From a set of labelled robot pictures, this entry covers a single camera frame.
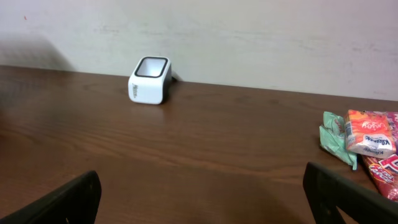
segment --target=purple package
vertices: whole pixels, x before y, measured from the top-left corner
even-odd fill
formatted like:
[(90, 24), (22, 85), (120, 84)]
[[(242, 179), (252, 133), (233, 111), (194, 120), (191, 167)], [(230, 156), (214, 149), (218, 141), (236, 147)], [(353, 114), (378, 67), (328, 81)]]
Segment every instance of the purple package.
[(398, 147), (398, 112), (379, 112), (379, 111), (366, 111), (366, 112), (387, 116), (388, 124), (390, 125), (391, 128), (392, 137), (394, 138), (394, 142)]

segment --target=orange and white package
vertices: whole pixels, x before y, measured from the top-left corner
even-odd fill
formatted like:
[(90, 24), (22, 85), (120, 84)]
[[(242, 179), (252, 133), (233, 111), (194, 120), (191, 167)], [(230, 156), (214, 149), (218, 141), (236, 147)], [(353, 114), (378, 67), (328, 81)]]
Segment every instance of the orange and white package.
[(347, 150), (381, 159), (396, 153), (387, 116), (349, 110), (345, 122)]

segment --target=tabletop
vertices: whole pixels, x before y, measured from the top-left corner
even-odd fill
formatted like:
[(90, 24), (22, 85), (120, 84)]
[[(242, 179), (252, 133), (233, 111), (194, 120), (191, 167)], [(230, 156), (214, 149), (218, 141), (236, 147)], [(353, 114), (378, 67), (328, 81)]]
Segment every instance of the tabletop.
[(398, 102), (177, 82), (162, 105), (128, 77), (0, 67), (0, 217), (88, 170), (96, 223), (314, 223), (302, 179), (317, 162), (375, 190), (319, 146), (324, 111)]

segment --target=table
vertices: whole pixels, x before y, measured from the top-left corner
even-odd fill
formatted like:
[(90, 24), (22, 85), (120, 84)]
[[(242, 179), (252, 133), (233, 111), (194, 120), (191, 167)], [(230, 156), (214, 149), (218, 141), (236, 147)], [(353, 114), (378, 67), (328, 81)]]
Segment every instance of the table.
[(319, 147), (322, 113), (398, 102), (177, 82), (163, 105), (128, 77), (0, 67), (0, 217), (87, 170), (96, 223), (314, 223), (313, 161), (375, 190)]

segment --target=teal packet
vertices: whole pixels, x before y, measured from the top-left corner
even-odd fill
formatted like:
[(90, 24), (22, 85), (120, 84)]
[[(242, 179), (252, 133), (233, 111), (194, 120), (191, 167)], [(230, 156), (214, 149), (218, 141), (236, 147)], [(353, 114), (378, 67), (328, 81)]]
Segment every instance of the teal packet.
[(323, 113), (323, 125), (319, 126), (321, 147), (356, 170), (356, 153), (346, 150), (344, 131), (344, 119), (341, 116), (327, 111)]

